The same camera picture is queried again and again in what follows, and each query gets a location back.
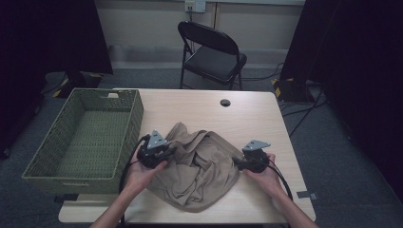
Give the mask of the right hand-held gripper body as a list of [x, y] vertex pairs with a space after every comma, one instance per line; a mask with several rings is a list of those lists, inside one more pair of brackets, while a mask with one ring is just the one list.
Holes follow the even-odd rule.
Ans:
[[252, 165], [252, 172], [261, 173], [269, 164], [269, 159], [263, 148], [269, 147], [270, 143], [252, 140], [242, 148], [244, 158]]

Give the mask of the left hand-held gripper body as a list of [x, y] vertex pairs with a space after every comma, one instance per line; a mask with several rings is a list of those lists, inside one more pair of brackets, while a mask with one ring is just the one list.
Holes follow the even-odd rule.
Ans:
[[144, 144], [140, 147], [137, 154], [139, 162], [147, 168], [155, 168], [162, 161], [166, 147], [168, 147], [168, 141], [162, 137], [162, 135], [154, 129], [151, 134], [147, 134], [144, 138]]

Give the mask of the beige shorts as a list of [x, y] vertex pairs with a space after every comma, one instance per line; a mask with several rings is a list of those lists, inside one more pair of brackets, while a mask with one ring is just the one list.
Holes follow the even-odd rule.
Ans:
[[222, 198], [237, 182], [240, 171], [233, 159], [242, 153], [214, 131], [187, 132], [176, 123], [166, 135], [175, 153], [147, 189], [186, 212], [200, 212]]

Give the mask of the green woven basket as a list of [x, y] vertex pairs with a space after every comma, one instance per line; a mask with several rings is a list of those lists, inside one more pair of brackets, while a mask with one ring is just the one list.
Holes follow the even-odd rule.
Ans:
[[118, 193], [143, 114], [137, 89], [73, 89], [22, 179], [53, 194]]

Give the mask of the person's left hand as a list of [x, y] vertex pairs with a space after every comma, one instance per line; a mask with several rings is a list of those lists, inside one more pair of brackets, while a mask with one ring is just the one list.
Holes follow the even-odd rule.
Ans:
[[125, 178], [124, 190], [131, 195], [141, 193], [157, 173], [162, 171], [167, 165], [167, 161], [162, 161], [155, 168], [147, 168], [143, 166], [137, 159], [138, 150], [135, 151], [130, 161], [128, 171]]

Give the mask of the person's right hand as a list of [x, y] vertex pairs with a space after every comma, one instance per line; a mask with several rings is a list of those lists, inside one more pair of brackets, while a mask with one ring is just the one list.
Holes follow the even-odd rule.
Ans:
[[273, 170], [273, 165], [266, 167], [261, 173], [254, 173], [248, 170], [244, 170], [243, 173], [252, 180], [256, 181], [263, 191], [272, 198], [285, 195], [285, 192], [279, 182], [278, 174]]

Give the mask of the grey tape strip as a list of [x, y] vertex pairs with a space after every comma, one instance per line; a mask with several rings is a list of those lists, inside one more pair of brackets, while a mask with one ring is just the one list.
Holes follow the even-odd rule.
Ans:
[[66, 200], [76, 201], [78, 197], [78, 194], [57, 194], [53, 201], [56, 203], [64, 203]]
[[309, 192], [309, 191], [298, 191], [297, 192], [297, 197], [299, 199], [310, 199], [310, 200], [317, 200], [318, 195], [315, 192]]

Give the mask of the black stand base yellow tape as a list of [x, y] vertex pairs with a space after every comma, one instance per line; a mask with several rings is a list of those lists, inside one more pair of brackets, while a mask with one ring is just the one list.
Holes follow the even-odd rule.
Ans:
[[271, 81], [275, 95], [282, 102], [312, 103], [315, 99], [306, 84], [294, 79], [274, 79]]

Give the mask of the black folding chair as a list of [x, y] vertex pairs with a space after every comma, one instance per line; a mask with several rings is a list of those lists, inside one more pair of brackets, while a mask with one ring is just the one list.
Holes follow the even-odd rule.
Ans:
[[242, 89], [241, 71], [247, 56], [229, 35], [192, 21], [180, 22], [178, 32], [183, 41], [180, 88], [187, 86], [184, 83], [187, 70], [230, 89], [239, 79]]

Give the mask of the black curtain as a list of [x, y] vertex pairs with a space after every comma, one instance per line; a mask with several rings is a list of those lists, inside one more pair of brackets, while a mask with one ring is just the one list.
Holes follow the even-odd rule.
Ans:
[[324, 84], [403, 200], [403, 0], [305, 0], [281, 76]]
[[113, 72], [95, 0], [0, 0], [0, 159], [68, 71]]

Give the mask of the thin wall pipe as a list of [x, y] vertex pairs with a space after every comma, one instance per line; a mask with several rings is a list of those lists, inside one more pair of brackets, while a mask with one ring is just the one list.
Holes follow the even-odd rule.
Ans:
[[220, 20], [220, 3], [216, 2], [214, 4], [214, 20], [213, 20], [213, 28], [219, 28], [219, 20]]

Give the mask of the white wall outlet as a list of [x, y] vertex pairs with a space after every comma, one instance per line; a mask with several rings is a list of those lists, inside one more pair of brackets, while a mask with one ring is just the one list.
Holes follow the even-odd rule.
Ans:
[[186, 12], [205, 13], [206, 2], [205, 0], [185, 0], [184, 10]]

